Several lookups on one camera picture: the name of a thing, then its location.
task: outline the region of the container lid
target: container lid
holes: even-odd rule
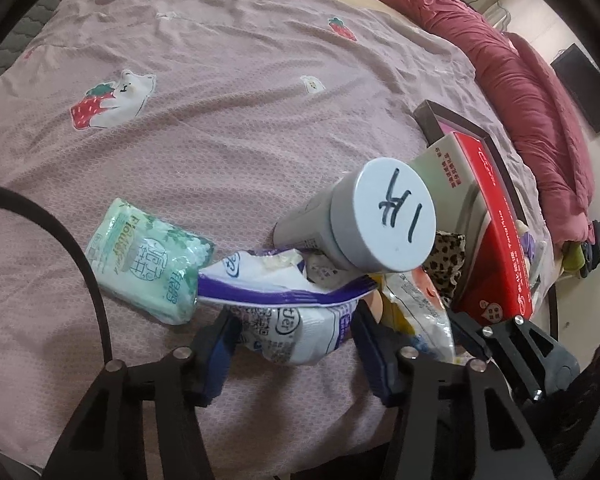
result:
[[[436,213],[415,171],[394,158],[375,158],[334,188],[331,227],[360,270],[405,272],[429,256]]]

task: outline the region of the plastic snack bag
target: plastic snack bag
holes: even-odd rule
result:
[[[358,299],[376,289],[368,276],[337,270],[322,254],[239,251],[200,270],[198,299],[229,306],[242,343],[270,361],[318,362],[344,340]]]
[[[102,288],[163,323],[189,322],[214,244],[117,198],[85,254]]]
[[[385,274],[382,324],[412,336],[412,345],[447,363],[455,362],[456,346],[446,310],[422,268]]]

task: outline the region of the wet wipes package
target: wet wipes package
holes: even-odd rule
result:
[[[198,270],[214,245],[120,198],[113,201],[85,251],[100,286],[161,322],[189,322]]]
[[[335,269],[323,254],[238,251],[200,270],[198,297],[242,320],[242,343],[270,361],[318,362],[344,340],[351,315],[376,283]]]

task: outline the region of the green tissue package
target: green tissue package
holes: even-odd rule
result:
[[[87,246],[100,286],[163,323],[189,322],[214,244],[117,198]]]

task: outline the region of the leopard print fabric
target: leopard print fabric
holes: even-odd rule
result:
[[[464,235],[437,231],[433,249],[422,264],[446,304],[451,302],[462,275],[465,246]]]

